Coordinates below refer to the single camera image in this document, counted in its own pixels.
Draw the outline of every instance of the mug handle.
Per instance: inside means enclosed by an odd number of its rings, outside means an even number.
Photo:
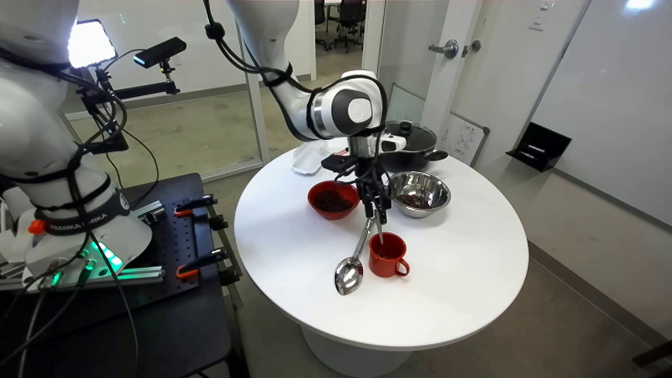
[[[396,262],[396,276],[406,277],[408,274],[411,274],[411,267],[402,258]]]

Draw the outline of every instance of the red mug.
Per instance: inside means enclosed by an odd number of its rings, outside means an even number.
[[[378,277],[408,276],[411,267],[404,260],[406,244],[395,234],[375,234],[369,239],[369,270]]]

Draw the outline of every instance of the red cup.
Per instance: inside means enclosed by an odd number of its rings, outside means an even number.
[[[315,188],[311,188],[309,205],[324,218],[339,222],[357,208],[358,195],[355,188],[349,183],[322,181]]]
[[[375,234],[369,239],[369,270],[378,277],[408,276],[411,267],[404,260],[406,244],[395,234]]]

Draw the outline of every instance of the round white table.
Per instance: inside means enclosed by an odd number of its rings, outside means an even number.
[[[452,203],[415,222],[389,210],[385,232],[408,244],[408,277],[382,279],[365,266],[357,293],[341,297],[335,266],[353,254],[365,214],[324,222],[309,189],[335,174],[292,173],[292,152],[267,164],[235,210],[235,243],[252,282],[305,325],[311,351],[346,376],[382,376],[411,351],[457,343],[498,320],[526,276],[524,229],[509,199],[477,170],[447,159],[429,167]]]

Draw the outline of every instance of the silver bowl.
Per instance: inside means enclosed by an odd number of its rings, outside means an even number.
[[[433,174],[404,173],[390,180],[392,203],[402,214],[425,218],[447,206],[450,189]]]

